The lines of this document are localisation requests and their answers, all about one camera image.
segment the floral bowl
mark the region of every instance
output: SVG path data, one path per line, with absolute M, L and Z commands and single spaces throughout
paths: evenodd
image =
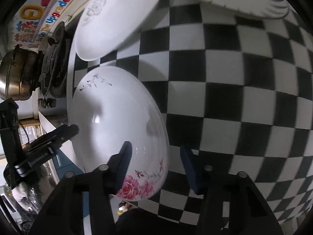
M 115 66 L 91 70 L 80 81 L 71 103 L 72 138 L 77 158 L 91 172 L 132 144 L 132 157 L 117 196 L 138 201 L 162 187 L 168 171 L 168 136 L 161 113 L 143 84 Z

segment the checkerboard pattern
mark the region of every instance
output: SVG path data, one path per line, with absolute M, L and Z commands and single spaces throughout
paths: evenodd
M 312 206 L 313 43 L 295 12 L 256 21 L 196 0 L 160 0 L 121 48 L 93 62 L 76 57 L 73 91 L 103 65 L 136 76 L 167 127 L 167 180 L 137 206 L 197 224 L 202 197 L 188 186 L 181 145 L 217 170 L 246 171 L 280 223 Z M 225 225 L 228 212 L 226 202 Z

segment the plate rim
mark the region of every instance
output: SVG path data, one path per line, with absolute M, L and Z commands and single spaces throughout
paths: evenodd
M 279 16 L 279 17 L 259 16 L 259 15 L 253 14 L 253 13 L 247 13 L 244 11 L 240 11 L 239 9 L 234 10 L 234 9 L 226 7 L 226 5 L 222 6 L 222 5 L 219 5 L 218 3 L 212 3 L 212 2 L 214 2 L 214 0 L 211 0 L 211 1 L 198 0 L 198 1 L 200 3 L 211 4 L 213 6 L 225 9 L 228 12 L 233 12 L 233 13 L 235 12 L 235 13 L 238 13 L 238 14 L 243 15 L 243 16 L 247 16 L 247 17 L 251 17 L 251 18 L 258 18 L 258 19 L 283 19 L 283 18 L 287 17 L 289 12 L 290 12 L 290 6 L 289 6 L 289 3 L 287 2 L 287 0 L 284 1 L 286 3 L 286 6 L 287 6 L 287 12 L 284 15 Z

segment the cable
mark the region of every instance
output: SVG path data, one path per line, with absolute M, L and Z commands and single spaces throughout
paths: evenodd
M 21 127 L 23 128 L 23 130 L 24 130 L 24 132 L 25 132 L 25 134 L 26 134 L 26 136 L 27 136 L 27 140 L 28 140 L 28 144 L 29 144 L 29 137 L 28 137 L 28 134 L 27 134 L 27 132 L 26 132 L 26 130 L 25 130 L 25 128 L 24 128 L 24 126 L 22 125 L 22 123 L 18 120 L 18 123 L 21 125 Z

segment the metal pot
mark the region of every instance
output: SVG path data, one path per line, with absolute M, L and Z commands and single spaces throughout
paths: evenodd
M 27 100 L 36 88 L 38 54 L 16 46 L 0 64 L 0 97 Z

